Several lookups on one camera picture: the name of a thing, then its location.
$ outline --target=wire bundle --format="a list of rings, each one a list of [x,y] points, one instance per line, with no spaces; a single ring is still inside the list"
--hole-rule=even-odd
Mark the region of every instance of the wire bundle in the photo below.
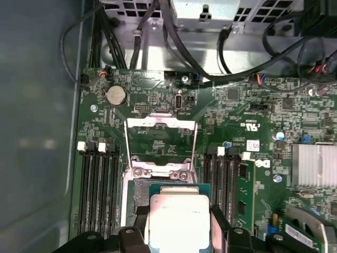
[[[154,0],[152,5],[150,6],[150,8],[146,11],[145,15],[141,19],[141,21],[140,21],[140,23],[137,27],[137,30],[136,30],[137,33],[135,34],[134,53],[132,55],[132,59],[131,59],[131,63],[130,63],[130,69],[136,68],[136,64],[137,64],[137,60],[138,60],[140,48],[141,48],[142,29],[143,29],[146,21],[152,16],[152,14],[154,13],[154,11],[156,10],[156,8],[158,6],[160,6],[160,9],[162,11],[162,17],[163,17],[163,20],[164,20],[163,37],[164,37],[165,47],[167,48],[167,50],[169,51],[169,53],[173,57],[177,58],[189,70],[191,70],[192,72],[197,73],[198,75],[201,75],[201,76],[207,78],[208,80],[210,80],[209,82],[205,82],[203,84],[202,88],[223,85],[223,84],[227,84],[228,82],[232,82],[232,81],[241,81],[246,76],[258,73],[262,70],[265,70],[266,68],[270,67],[271,65],[275,64],[276,62],[278,62],[280,60],[283,60],[283,61],[289,63],[294,69],[296,69],[296,71],[298,73],[298,76],[301,78],[301,80],[303,82],[308,82],[308,83],[304,84],[301,87],[293,89],[293,90],[287,90],[287,91],[276,90],[276,89],[273,89],[273,88],[270,88],[270,87],[264,85],[265,75],[259,74],[259,75],[257,75],[257,81],[258,81],[258,83],[261,87],[269,89],[272,92],[290,93],[290,92],[295,92],[295,91],[298,91],[300,89],[303,89],[306,86],[308,86],[310,83],[313,83],[313,84],[316,84],[316,85],[329,85],[329,84],[336,83],[335,79],[333,79],[333,81],[331,80],[331,76],[330,76],[330,80],[327,81],[326,80],[327,77],[324,76],[324,75],[330,73],[329,71],[330,71],[330,67],[331,67],[332,62],[337,60],[337,51],[335,51],[327,59],[325,59],[325,50],[324,50],[324,45],[323,45],[322,46],[322,49],[323,49],[322,64],[317,66],[316,68],[310,69],[309,71],[307,70],[306,73],[303,73],[303,71],[301,70],[301,67],[300,67],[301,60],[302,60],[302,56],[303,56],[303,53],[304,53],[305,46],[306,46],[308,41],[313,39],[312,37],[304,37],[304,38],[298,40],[297,42],[295,42],[293,45],[286,48],[281,53],[278,53],[277,51],[275,51],[271,47],[271,45],[268,43],[267,33],[275,24],[277,24],[281,21],[297,18],[297,17],[299,17],[300,13],[293,13],[293,14],[290,14],[288,16],[284,16],[284,17],[281,17],[279,19],[276,19],[265,30],[265,32],[263,34],[263,37],[262,37],[262,43],[263,43],[266,51],[272,56],[272,58],[269,61],[267,61],[267,62],[265,62],[265,63],[263,63],[259,66],[256,66],[256,67],[254,67],[250,70],[246,70],[246,71],[243,71],[243,72],[240,72],[240,73],[229,74],[229,75],[210,75],[207,72],[205,72],[204,69],[198,64],[198,62],[193,58],[193,56],[189,53],[189,51],[187,50],[187,48],[185,47],[185,45],[181,41],[181,39],[180,39],[180,37],[177,33],[176,27],[174,25],[174,22],[173,22],[173,16],[172,16],[172,11],[170,9],[169,0]],[[102,31],[103,31],[106,39],[107,39],[108,46],[109,46],[109,49],[110,49],[110,53],[112,55],[112,58],[114,60],[116,68],[118,68],[118,69],[126,69],[127,68],[125,60],[124,60],[123,53],[121,51],[121,47],[120,47],[120,45],[118,43],[118,40],[117,40],[117,38],[116,38],[116,36],[113,32],[112,27],[109,24],[109,19],[108,19],[107,15],[104,11],[104,8],[102,7],[101,4],[99,4],[95,7],[95,9],[93,9],[89,13],[85,14],[78,22],[76,22],[75,24],[70,26],[61,37],[60,45],[61,45],[61,54],[62,54],[63,64],[64,64],[65,69],[66,69],[67,73],[69,74],[70,78],[75,83],[79,83],[79,81],[76,80],[76,78],[72,75],[72,73],[71,73],[71,71],[70,71],[70,69],[69,69],[69,67],[66,63],[66,59],[65,59],[65,55],[64,55],[64,38],[65,38],[66,34],[72,28],[74,28],[77,24],[86,20],[87,18],[89,18],[91,15],[93,15],[96,12],[97,12],[97,19],[99,20],[99,23],[101,25],[101,29],[102,29]],[[223,30],[219,34],[219,40],[218,40],[218,55],[219,55],[219,58],[220,58],[220,62],[223,65],[223,67],[224,67],[224,69],[227,73],[231,73],[231,71],[229,70],[228,66],[226,65],[224,55],[223,55],[223,48],[224,48],[224,42],[229,37],[230,32],[231,32],[231,28],[228,29],[228,30]],[[172,39],[175,47],[177,48],[179,54],[175,53],[174,50],[171,48],[171,46],[168,42],[168,39],[167,39],[168,36],[171,37],[171,39]],[[293,60],[291,60],[290,58],[288,58],[286,56],[300,46],[302,46],[302,47],[300,49],[298,61],[297,61],[297,64],[296,64]],[[312,75],[312,72],[315,72],[314,77],[310,77],[308,79],[308,75]]]

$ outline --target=heatsink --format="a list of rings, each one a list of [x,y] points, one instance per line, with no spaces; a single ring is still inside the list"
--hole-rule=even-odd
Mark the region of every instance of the heatsink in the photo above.
[[[337,146],[292,146],[292,184],[305,187],[337,186]]]

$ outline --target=white slot latch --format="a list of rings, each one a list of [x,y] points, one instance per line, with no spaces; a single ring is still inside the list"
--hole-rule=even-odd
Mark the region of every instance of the white slot latch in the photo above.
[[[83,152],[86,151],[86,143],[85,143],[85,141],[79,141],[77,143],[77,150],[78,151],[83,151]]]
[[[100,143],[98,144],[98,151],[99,151],[100,153],[105,153],[105,152],[106,152],[106,143],[100,142]]]
[[[225,155],[225,147],[217,147],[217,156],[222,157]]]

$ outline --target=green circuit board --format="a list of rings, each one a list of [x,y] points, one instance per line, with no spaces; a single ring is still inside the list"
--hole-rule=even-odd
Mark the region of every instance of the green circuit board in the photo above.
[[[99,71],[83,73],[93,80]],[[188,77],[187,84],[182,82],[183,76]],[[286,90],[300,81],[267,76],[265,84]],[[113,85],[126,92],[124,104],[111,106],[107,101],[106,91]],[[211,184],[210,201],[224,212],[232,205],[235,226],[263,239],[273,214],[282,213],[286,205],[313,209],[334,222],[336,188],[300,187],[291,181],[292,144],[302,143],[304,136],[310,137],[308,144],[335,142],[337,89],[317,97],[311,95],[313,88],[295,94],[272,93],[251,77],[204,89],[202,78],[190,73],[114,70],[109,81],[100,79],[81,91],[77,141],[91,148],[108,143],[110,150],[105,157],[76,153],[70,238],[90,229],[107,237],[120,225],[123,171],[128,163],[124,121],[143,119],[150,113],[170,113],[178,120],[198,123],[196,183]],[[278,132],[284,133],[283,141],[275,140]],[[131,154],[141,161],[163,165],[191,157],[190,130],[136,127],[129,130],[128,138]],[[218,156],[217,150],[224,145],[231,146],[226,146],[226,153],[240,159]],[[249,159],[241,160],[243,152]],[[228,192],[221,192],[226,168],[233,173],[228,189],[235,189],[235,194],[230,199],[226,198]],[[275,182],[275,175],[281,176],[280,182]],[[146,204],[136,196],[144,186],[136,180],[128,185],[127,225],[133,223],[137,205]]]

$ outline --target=black cable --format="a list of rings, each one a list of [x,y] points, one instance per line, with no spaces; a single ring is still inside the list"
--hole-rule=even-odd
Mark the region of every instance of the black cable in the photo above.
[[[141,51],[141,45],[142,45],[141,37],[135,36],[135,41],[133,45],[133,54],[130,61],[130,70],[134,70],[137,67],[139,53]]]
[[[113,57],[116,67],[118,69],[127,69],[121,46],[112,29],[109,17],[103,9],[101,9],[97,15],[100,16],[101,27],[108,42],[110,53]]]
[[[227,74],[232,74],[232,72],[230,71],[230,69],[228,68],[226,62],[225,62],[225,58],[223,56],[223,47],[225,44],[225,41],[228,39],[230,33],[232,31],[232,28],[228,29],[228,30],[222,30],[219,34],[219,40],[218,40],[218,47],[217,47],[217,53],[219,55],[219,59],[220,59],[220,63],[222,65],[222,67],[224,68],[224,70],[226,71]]]
[[[337,61],[337,50],[334,51],[329,57],[328,57],[328,60],[326,62],[326,65],[327,65],[327,69],[329,70],[332,63]]]
[[[177,54],[172,48],[171,45],[169,44],[169,41],[167,39],[168,37],[168,33],[167,33],[167,29],[165,27],[165,25],[163,25],[163,37],[164,37],[164,44],[166,49],[168,50],[168,52],[171,54],[171,56],[173,58],[177,58],[179,60],[179,62],[181,64],[183,64],[189,71],[196,73],[196,70],[194,68],[192,68],[186,61],[184,58],[182,58],[181,55]]]
[[[270,23],[270,25],[266,28],[266,30],[264,30],[264,33],[262,35],[262,44],[263,44],[263,47],[264,49],[272,56],[272,57],[276,57],[279,52],[277,52],[268,42],[268,38],[267,38],[267,35],[268,35],[268,31],[274,27],[277,23],[280,23],[280,22],[283,22],[283,21],[286,21],[286,20],[292,20],[292,19],[295,19],[295,18],[299,18],[301,16],[301,12],[295,12],[295,13],[291,13],[287,16],[282,16],[282,17],[279,17],[277,18],[276,20],[274,20],[272,23]],[[296,68],[297,68],[297,64],[292,60],[290,59],[289,57],[284,57],[282,59],[282,61],[284,61],[285,63],[291,65],[291,67],[296,71]]]
[[[236,73],[236,74],[225,75],[225,76],[224,75],[209,75],[203,70],[202,67],[200,67],[198,62],[188,52],[187,48],[184,46],[181,39],[179,38],[177,31],[175,29],[174,23],[173,23],[172,13],[169,8],[169,4],[167,0],[159,0],[159,3],[160,3],[161,11],[162,11],[164,24],[167,28],[169,35],[171,36],[174,42],[174,45],[176,46],[180,54],[187,60],[188,63],[191,64],[193,68],[196,69],[197,72],[199,72],[201,76],[209,79],[210,81],[214,81],[214,82],[229,82],[229,81],[241,80],[245,76],[251,75],[253,73],[259,72],[261,70],[264,70],[270,67],[271,65],[273,65],[274,63],[278,62],[280,59],[288,55],[290,52],[294,51],[296,48],[303,45],[305,42],[311,40],[311,38],[308,38],[308,37],[302,38],[296,43],[294,43],[293,45],[291,45],[290,47],[288,47],[287,49],[285,49],[282,53],[280,53],[276,57],[250,70],[243,71],[243,72]],[[223,83],[222,84],[221,83],[218,83],[218,84],[204,83],[203,87],[212,86],[212,85],[223,85]]]
[[[65,57],[65,52],[64,52],[64,40],[65,40],[65,36],[67,35],[67,33],[72,30],[74,27],[76,27],[77,25],[79,25],[80,23],[82,23],[83,21],[85,21],[86,19],[88,19],[89,17],[91,17],[92,15],[94,15],[99,9],[102,9],[102,5],[97,5],[93,10],[89,11],[88,13],[84,14],[79,21],[75,22],[74,24],[72,24],[70,27],[68,27],[65,32],[61,35],[61,39],[60,39],[60,50],[61,50],[61,57],[62,57],[62,63],[64,66],[65,71],[67,72],[67,74],[69,75],[70,79],[74,82],[79,84],[81,87],[90,87],[92,85],[92,83],[89,84],[83,84],[81,83],[79,80],[77,80],[74,75],[72,74],[68,63],[67,63],[67,59]]]
[[[142,32],[145,23],[148,21],[148,19],[152,16],[156,8],[159,6],[158,0],[154,0],[151,4],[151,6],[148,8],[148,10],[145,12],[144,16],[142,17],[141,21],[138,24],[137,30]],[[134,46],[133,46],[133,54],[130,61],[130,69],[134,70],[137,67],[138,57],[139,53],[141,51],[141,44],[142,44],[142,38],[141,34],[139,36],[135,36]]]
[[[97,15],[94,17],[93,34],[90,45],[89,67],[99,68],[101,65],[102,32]]]

